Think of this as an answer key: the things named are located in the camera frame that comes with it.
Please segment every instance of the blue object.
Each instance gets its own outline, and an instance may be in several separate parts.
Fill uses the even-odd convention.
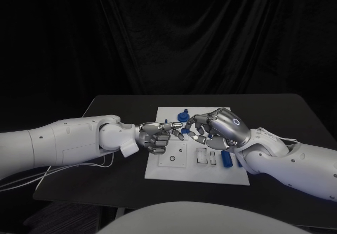
[[[182,134],[187,134],[190,132],[190,129],[182,128]]]
[[[232,162],[231,153],[228,151],[222,150],[222,158],[223,158],[223,166],[225,167],[232,167],[233,162]]]
[[[242,167],[242,165],[241,165],[241,161],[239,161],[239,159],[236,158],[236,160],[238,160],[238,165],[239,165],[239,167]]]
[[[186,122],[190,119],[189,111],[184,109],[184,112],[179,113],[177,120],[179,122]]]

